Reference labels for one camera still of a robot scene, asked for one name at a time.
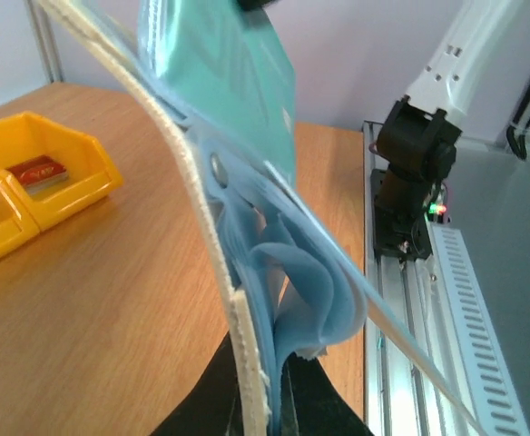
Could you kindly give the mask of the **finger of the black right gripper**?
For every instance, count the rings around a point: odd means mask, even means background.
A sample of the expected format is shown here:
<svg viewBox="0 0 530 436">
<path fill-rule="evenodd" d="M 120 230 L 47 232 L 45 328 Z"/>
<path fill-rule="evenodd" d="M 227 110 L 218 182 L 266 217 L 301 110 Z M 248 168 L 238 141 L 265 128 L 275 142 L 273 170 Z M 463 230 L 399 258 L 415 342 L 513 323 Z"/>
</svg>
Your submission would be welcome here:
<svg viewBox="0 0 530 436">
<path fill-rule="evenodd" d="M 237 0 L 239 8 L 243 12 L 255 11 L 275 2 L 276 0 Z"/>
</svg>

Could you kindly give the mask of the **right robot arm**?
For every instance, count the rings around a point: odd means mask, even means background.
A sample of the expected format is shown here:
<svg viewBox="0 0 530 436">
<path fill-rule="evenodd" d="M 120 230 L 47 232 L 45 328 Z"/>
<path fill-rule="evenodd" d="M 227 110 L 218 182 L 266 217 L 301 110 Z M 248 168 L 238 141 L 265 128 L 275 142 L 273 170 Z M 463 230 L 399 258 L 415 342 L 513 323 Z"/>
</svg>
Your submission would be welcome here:
<svg viewBox="0 0 530 436">
<path fill-rule="evenodd" d="M 407 97 L 493 139 L 530 75 L 530 1 L 267 1 L 301 121 L 356 128 Z"/>
</svg>

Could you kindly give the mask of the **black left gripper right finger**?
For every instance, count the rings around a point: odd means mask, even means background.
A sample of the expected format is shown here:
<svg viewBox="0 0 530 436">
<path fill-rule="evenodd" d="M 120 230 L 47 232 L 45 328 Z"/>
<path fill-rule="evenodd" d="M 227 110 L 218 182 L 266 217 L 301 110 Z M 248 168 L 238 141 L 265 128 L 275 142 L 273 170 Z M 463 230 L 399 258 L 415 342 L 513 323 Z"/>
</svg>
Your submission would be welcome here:
<svg viewBox="0 0 530 436">
<path fill-rule="evenodd" d="M 319 360 L 291 354 L 283 367 L 279 435 L 371 436 L 332 385 Z"/>
</svg>

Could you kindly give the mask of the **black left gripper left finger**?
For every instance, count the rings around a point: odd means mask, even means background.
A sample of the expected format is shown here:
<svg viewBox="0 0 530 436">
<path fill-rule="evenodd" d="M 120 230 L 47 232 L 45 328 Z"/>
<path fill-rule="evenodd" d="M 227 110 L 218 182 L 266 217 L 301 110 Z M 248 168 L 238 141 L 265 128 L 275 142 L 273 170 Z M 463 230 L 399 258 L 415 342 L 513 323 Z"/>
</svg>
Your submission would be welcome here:
<svg viewBox="0 0 530 436">
<path fill-rule="evenodd" d="M 157 436 L 244 433 L 231 338 L 225 335 L 191 392 L 152 432 Z"/>
</svg>

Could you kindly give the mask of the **beige card holder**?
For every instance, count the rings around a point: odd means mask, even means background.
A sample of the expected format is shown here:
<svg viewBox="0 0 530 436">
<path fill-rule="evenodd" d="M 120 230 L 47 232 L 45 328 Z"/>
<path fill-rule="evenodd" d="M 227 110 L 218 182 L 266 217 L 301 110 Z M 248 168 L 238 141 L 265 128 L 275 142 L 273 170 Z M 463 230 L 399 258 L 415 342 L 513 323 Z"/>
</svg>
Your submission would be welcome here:
<svg viewBox="0 0 530 436">
<path fill-rule="evenodd" d="M 358 333 L 376 289 L 268 162 L 201 125 L 183 125 L 142 74 L 138 37 L 94 1 L 42 8 L 126 88 L 159 128 L 197 215 L 229 327 L 247 435 L 279 435 L 283 367 L 291 354 L 319 359 Z M 478 419 L 415 339 L 407 357 L 474 431 Z"/>
</svg>

